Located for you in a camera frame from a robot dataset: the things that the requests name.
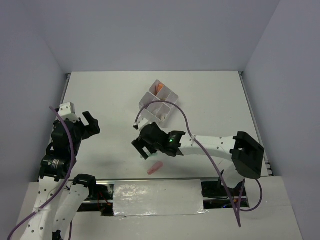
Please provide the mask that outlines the green highlighter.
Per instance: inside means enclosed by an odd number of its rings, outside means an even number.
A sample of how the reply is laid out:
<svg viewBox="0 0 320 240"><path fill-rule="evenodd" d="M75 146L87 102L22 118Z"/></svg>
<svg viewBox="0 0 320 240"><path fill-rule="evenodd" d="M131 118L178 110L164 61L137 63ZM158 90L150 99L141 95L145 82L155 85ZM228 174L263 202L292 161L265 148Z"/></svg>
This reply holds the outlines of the green highlighter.
<svg viewBox="0 0 320 240"><path fill-rule="evenodd" d="M146 159L148 159L148 158L152 158L152 157L155 157L155 156L157 156L157 155L158 155L158 153L148 154L148 157L147 157L147 158L144 158L142 155L140 155L140 158L146 160Z"/></svg>

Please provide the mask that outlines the orange highlighter with clear cap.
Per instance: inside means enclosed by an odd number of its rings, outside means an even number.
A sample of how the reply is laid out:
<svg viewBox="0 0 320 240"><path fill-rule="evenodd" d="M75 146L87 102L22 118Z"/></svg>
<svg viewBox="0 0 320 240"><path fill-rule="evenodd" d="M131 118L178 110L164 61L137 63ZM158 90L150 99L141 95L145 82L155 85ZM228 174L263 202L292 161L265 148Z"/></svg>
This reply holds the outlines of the orange highlighter with clear cap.
<svg viewBox="0 0 320 240"><path fill-rule="evenodd" d="M163 88L163 84L162 83L160 83L159 85L158 85L158 87L157 87L157 91L159 92L162 88Z"/></svg>

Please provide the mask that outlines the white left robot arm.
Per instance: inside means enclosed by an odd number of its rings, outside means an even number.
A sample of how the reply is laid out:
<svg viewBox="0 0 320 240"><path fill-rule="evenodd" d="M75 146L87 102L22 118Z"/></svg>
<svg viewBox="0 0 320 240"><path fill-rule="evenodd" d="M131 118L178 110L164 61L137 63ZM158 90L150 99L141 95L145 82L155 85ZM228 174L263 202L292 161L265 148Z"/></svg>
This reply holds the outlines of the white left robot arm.
<svg viewBox="0 0 320 240"><path fill-rule="evenodd" d="M78 174L67 197L61 200L82 141L98 135L100 127L88 111L83 112L87 125L72 112L55 109L54 113L57 119L40 163L33 212L24 219L27 227L21 237L23 240L62 240L83 201L95 198L98 193L94 176Z"/></svg>

